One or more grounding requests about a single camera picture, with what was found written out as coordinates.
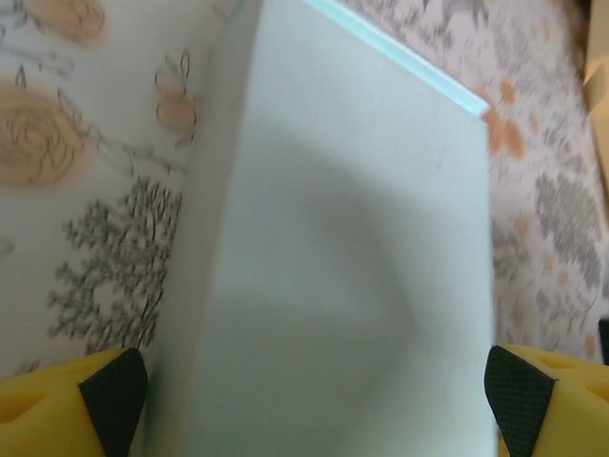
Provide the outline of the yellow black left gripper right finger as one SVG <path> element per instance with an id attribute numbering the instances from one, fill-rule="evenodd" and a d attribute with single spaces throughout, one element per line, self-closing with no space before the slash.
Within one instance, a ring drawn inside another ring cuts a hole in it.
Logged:
<path id="1" fill-rule="evenodd" d="M 484 391 L 500 456 L 606 456 L 608 367 L 522 346 L 494 346 Z"/>

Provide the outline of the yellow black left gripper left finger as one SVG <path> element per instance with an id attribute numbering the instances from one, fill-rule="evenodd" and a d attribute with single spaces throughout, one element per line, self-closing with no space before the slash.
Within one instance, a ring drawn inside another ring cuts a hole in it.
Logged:
<path id="1" fill-rule="evenodd" d="M 137 348 L 119 348 L 1 381 L 3 456 L 127 456 L 147 398 Z"/>

